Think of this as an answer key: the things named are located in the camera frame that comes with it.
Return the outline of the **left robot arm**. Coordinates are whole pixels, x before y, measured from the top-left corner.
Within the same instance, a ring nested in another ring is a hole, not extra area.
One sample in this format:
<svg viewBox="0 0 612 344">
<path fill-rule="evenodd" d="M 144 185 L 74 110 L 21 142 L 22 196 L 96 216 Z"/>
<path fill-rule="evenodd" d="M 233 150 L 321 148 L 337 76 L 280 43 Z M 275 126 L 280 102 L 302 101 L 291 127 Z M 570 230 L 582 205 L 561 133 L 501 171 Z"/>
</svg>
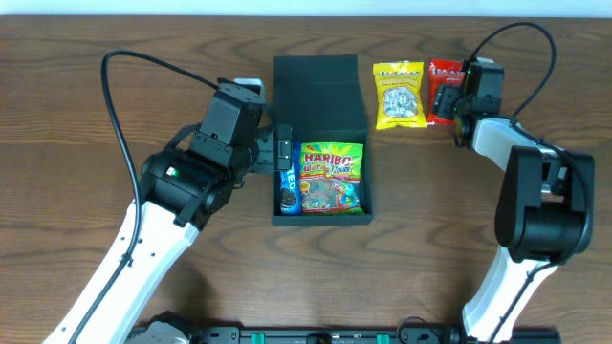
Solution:
<svg viewBox="0 0 612 344">
<path fill-rule="evenodd" d="M 47 342 L 125 341 L 170 267 L 245 176 L 275 171 L 275 131 L 259 125 L 265 109 L 261 80 L 222 80 L 203 122 L 145 161 L 114 243 Z"/>
</svg>

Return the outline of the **green Haribo gummy bag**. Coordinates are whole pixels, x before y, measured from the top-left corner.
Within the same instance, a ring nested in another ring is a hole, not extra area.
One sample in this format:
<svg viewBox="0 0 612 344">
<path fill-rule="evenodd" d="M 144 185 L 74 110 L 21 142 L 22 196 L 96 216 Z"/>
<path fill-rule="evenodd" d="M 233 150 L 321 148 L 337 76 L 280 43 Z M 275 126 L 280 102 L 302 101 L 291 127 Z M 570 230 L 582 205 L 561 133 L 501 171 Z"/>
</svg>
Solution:
<svg viewBox="0 0 612 344">
<path fill-rule="evenodd" d="M 306 142 L 300 147 L 299 184 L 304 214 L 363 214 L 361 163 L 363 145 Z"/>
</svg>

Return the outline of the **red snack bag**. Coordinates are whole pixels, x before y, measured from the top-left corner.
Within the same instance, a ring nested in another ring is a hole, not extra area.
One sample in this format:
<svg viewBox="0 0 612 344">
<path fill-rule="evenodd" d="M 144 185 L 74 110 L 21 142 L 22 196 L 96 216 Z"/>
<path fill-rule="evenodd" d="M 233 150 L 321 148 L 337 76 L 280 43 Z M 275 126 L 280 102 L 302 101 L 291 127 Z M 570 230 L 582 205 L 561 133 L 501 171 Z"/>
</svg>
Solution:
<svg viewBox="0 0 612 344">
<path fill-rule="evenodd" d="M 453 123 L 451 104 L 460 94 L 465 73 L 463 62 L 447 59 L 431 59 L 428 67 L 428 114 L 429 125 Z"/>
</svg>

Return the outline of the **blue Oreo cookie pack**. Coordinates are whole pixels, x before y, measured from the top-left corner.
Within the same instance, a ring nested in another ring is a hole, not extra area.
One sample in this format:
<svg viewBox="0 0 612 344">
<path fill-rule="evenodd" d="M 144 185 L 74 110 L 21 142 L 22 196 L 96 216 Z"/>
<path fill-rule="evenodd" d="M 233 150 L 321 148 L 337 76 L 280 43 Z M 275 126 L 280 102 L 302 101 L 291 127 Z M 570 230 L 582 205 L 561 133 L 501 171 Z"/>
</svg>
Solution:
<svg viewBox="0 0 612 344">
<path fill-rule="evenodd" d="M 291 166 L 280 172 L 280 210 L 283 215 L 297 216 L 301 214 L 300 182 L 301 143 L 294 142 Z"/>
</svg>

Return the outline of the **yellow nut snack bag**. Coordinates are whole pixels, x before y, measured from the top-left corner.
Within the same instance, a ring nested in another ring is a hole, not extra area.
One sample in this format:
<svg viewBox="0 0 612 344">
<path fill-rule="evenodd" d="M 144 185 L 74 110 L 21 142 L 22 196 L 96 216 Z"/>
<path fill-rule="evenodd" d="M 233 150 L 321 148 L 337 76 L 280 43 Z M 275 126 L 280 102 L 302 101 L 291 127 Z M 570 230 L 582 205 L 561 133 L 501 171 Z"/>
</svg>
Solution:
<svg viewBox="0 0 612 344">
<path fill-rule="evenodd" d="M 423 61 L 376 63 L 377 130 L 394 127 L 427 128 L 421 99 Z"/>
</svg>

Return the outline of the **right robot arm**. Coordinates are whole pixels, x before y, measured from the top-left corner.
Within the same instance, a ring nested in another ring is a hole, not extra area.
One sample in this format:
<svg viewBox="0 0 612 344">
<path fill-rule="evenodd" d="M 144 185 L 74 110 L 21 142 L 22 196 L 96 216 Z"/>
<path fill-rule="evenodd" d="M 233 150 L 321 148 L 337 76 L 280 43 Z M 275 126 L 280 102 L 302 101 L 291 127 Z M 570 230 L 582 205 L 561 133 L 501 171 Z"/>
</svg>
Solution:
<svg viewBox="0 0 612 344">
<path fill-rule="evenodd" d="M 443 84 L 435 112 L 455 121 L 457 146 L 504 173 L 494 216 L 492 265 L 462 309 L 457 343 L 504 343 L 540 284 L 588 247 L 593 229 L 594 159 L 568 152 L 500 113 L 504 69 L 487 59 L 462 66 L 461 85 Z"/>
</svg>

